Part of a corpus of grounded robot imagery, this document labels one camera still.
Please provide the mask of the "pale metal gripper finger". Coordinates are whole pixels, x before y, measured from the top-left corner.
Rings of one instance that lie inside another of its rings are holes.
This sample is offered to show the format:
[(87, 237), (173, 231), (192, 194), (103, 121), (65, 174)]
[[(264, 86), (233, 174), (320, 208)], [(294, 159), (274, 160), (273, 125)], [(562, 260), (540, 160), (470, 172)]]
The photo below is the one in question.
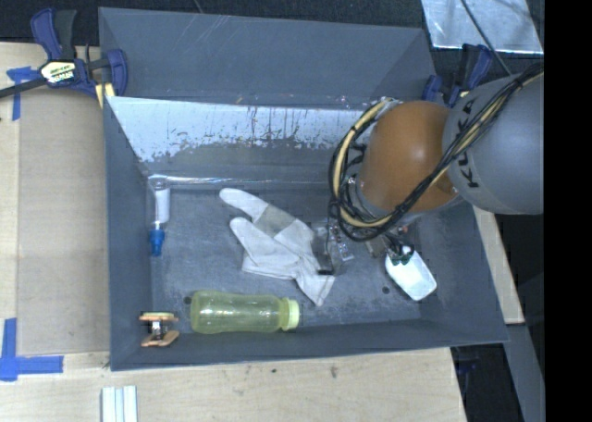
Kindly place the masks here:
[(339, 231), (334, 234), (334, 266), (341, 268), (345, 263), (354, 259), (354, 254), (348, 247), (347, 240)]
[(325, 226), (313, 227), (313, 233), (312, 250), (319, 264), (318, 273), (320, 275), (333, 275), (334, 268), (327, 250), (327, 228)]

